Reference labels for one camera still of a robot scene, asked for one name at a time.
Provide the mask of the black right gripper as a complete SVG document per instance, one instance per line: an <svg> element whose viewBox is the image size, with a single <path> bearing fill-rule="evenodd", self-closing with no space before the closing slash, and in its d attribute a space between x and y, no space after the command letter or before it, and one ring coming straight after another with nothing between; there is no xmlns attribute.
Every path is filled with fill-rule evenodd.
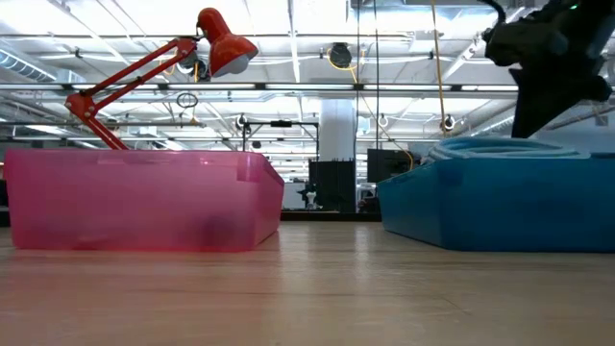
<svg viewBox="0 0 615 346"><path fill-rule="evenodd" d="M615 0L549 0L547 75L510 69L518 87L511 136L529 138L580 101L604 102L603 48L615 31Z"/></svg>

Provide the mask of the blue plastic bin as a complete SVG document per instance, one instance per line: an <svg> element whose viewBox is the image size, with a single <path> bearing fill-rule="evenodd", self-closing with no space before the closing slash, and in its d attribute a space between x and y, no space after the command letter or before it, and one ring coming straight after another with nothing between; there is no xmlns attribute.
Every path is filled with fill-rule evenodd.
<svg viewBox="0 0 615 346"><path fill-rule="evenodd" d="M378 185L390 233L483 252L615 253L615 159L452 159Z"/></svg>

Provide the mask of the black background monitor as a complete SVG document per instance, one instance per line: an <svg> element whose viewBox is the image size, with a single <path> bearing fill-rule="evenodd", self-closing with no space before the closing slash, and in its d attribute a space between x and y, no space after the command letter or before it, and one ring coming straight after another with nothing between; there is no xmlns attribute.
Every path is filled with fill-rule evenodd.
<svg viewBox="0 0 615 346"><path fill-rule="evenodd" d="M420 164L422 156L403 150L367 150L367 182L379 183Z"/></svg>

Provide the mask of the white pillar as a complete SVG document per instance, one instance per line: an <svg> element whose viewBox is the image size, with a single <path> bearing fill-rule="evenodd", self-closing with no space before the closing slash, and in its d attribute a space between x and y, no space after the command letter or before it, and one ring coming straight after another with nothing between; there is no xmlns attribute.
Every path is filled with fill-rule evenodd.
<svg viewBox="0 0 615 346"><path fill-rule="evenodd" d="M350 161L355 156L356 113L351 99L323 99L319 118L322 161Z"/></svg>

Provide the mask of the black cabinet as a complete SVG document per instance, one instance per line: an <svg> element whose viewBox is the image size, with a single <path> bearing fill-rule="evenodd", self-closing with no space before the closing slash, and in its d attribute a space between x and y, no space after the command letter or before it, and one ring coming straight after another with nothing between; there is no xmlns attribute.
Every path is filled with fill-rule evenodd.
<svg viewBox="0 0 615 346"><path fill-rule="evenodd" d="M315 186L315 201L323 210L356 212L355 161L310 161L308 179Z"/></svg>

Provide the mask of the long ceiling light bar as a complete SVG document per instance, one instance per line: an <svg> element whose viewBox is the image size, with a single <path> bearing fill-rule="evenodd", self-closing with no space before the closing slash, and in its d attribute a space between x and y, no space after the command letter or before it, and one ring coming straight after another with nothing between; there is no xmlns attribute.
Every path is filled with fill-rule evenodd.
<svg viewBox="0 0 615 346"><path fill-rule="evenodd" d="M72 91L86 90L93 84L0 84L0 90L37 90L37 91ZM402 84L282 84L282 83L209 83L209 84L145 84L135 90L305 90L305 91L415 91L419 93L437 92L439 85L402 85ZM513 85L443 85L444 92L516 92Z"/></svg>

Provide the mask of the potted plant white vase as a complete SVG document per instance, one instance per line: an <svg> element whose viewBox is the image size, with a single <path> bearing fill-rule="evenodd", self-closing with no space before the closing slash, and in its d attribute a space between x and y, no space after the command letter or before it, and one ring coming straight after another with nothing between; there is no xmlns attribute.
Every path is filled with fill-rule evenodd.
<svg viewBox="0 0 615 346"><path fill-rule="evenodd" d="M316 185L311 184L311 183L305 183L305 186L303 189L298 191L298 194L301 195L302 197L302 201L305 204L305 209L306 210L316 210L316 195L317 195L317 189L316 189Z"/></svg>

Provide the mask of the black background stand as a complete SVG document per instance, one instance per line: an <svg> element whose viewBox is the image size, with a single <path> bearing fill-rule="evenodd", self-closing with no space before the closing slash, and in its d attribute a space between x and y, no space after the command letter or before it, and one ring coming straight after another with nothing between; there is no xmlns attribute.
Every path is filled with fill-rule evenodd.
<svg viewBox="0 0 615 346"><path fill-rule="evenodd" d="M312 126L315 130L315 135L313 135L309 130L308 126ZM270 127L270 128L292 128L299 127L302 129L308 137L315 142L315 152L314 158L316 161L320 161L320 125L316 122L305 122L305 121L291 121L291 120L271 120L271 121L249 121L245 120L241 129L241 150L243 152L246 151L247 142L253 138L253 136L262 128L262 127Z"/></svg>

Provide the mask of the red desk lamp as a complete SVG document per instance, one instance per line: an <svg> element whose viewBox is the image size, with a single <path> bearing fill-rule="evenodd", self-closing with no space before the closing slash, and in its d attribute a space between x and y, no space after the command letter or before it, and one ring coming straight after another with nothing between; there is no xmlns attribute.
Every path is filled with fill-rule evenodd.
<svg viewBox="0 0 615 346"><path fill-rule="evenodd" d="M222 14L215 8L201 10L195 25L194 36L176 37L161 48L146 55L140 60L128 65L103 82L90 88L70 94L64 101L64 106L71 114L77 116L112 150L126 150L128 146L122 142L109 128L97 119L100 110L117 101L127 93L141 87L149 80L159 75L167 68L179 63L190 62L196 56L200 40L209 43L208 71L213 78L227 74L239 74L247 69L251 59L258 54L258 48L249 39L232 33ZM96 100L95 96L108 89L123 78L139 70L154 59L174 51L175 55L147 73L136 76L123 87L111 94Z"/></svg>

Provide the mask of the pink translucent plastic bin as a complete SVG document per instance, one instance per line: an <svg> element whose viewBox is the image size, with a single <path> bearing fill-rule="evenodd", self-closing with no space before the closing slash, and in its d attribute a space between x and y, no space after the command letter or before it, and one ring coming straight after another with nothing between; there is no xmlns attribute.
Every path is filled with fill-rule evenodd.
<svg viewBox="0 0 615 346"><path fill-rule="evenodd" d="M257 153L10 149L4 177L19 249L240 252L281 220Z"/></svg>

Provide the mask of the silver ventilation duct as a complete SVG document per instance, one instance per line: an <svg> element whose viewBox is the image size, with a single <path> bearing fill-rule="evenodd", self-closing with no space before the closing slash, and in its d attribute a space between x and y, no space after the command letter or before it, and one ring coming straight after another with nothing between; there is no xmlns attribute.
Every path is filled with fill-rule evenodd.
<svg viewBox="0 0 615 346"><path fill-rule="evenodd" d="M513 115L497 115L468 131L469 136L488 136L508 133L512 129ZM554 131L580 123L589 123L598 127L615 124L615 96L603 103L583 102L565 111L542 128L542 131Z"/></svg>

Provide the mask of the black aluminium table frame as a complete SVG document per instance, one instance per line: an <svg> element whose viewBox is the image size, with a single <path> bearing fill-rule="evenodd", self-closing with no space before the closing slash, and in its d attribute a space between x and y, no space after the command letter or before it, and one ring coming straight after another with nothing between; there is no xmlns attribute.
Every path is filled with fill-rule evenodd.
<svg viewBox="0 0 615 346"><path fill-rule="evenodd" d="M381 222L381 215L378 213L283 210L281 220L301 222Z"/></svg>

